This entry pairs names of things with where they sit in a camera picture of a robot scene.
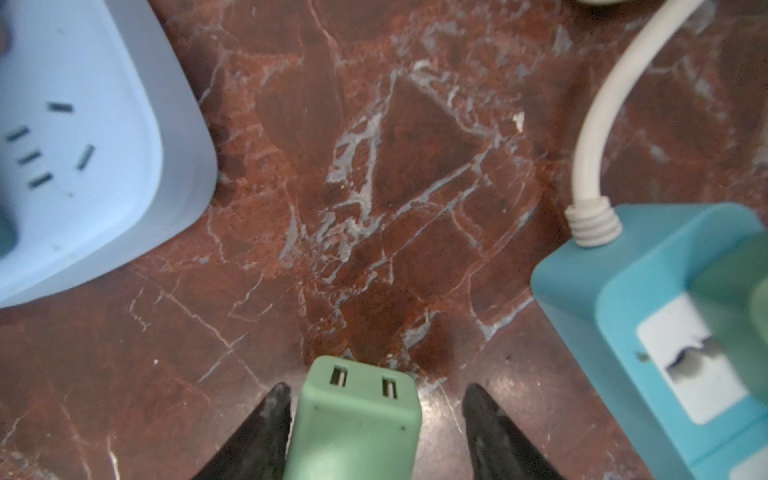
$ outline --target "table surface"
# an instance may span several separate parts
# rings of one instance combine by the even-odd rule
[[[2,312],[0,476],[191,477],[322,354],[411,372],[414,478],[471,478],[481,383],[567,478],[650,478],[531,298],[591,98],[658,1],[151,0],[219,155],[210,208]],[[768,5],[708,2],[608,142],[626,202],[768,219]]]

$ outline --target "light blue power strip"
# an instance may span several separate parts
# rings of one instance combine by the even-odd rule
[[[616,211],[624,224],[616,241],[585,249],[570,240],[537,266],[536,300],[657,480],[768,479],[768,408],[745,395],[695,423],[637,334],[764,226],[736,204]]]

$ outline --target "electrical outlet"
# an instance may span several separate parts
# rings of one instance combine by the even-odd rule
[[[641,322],[637,336],[697,425],[707,424],[749,394],[688,293]]]

